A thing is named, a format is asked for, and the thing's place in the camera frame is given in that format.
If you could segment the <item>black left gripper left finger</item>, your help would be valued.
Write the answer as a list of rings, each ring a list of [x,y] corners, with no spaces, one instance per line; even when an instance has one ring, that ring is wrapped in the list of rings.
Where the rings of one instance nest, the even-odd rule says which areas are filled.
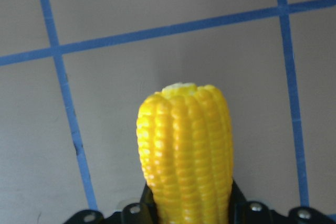
[[[145,184],[139,202],[128,204],[121,211],[121,223],[156,224],[159,223],[156,204],[151,189]]]

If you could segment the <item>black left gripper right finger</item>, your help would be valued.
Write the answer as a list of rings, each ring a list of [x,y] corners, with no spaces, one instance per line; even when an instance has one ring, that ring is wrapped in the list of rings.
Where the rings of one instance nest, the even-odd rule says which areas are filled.
[[[233,181],[229,199],[229,223],[272,223],[269,208],[255,200],[247,200]]]

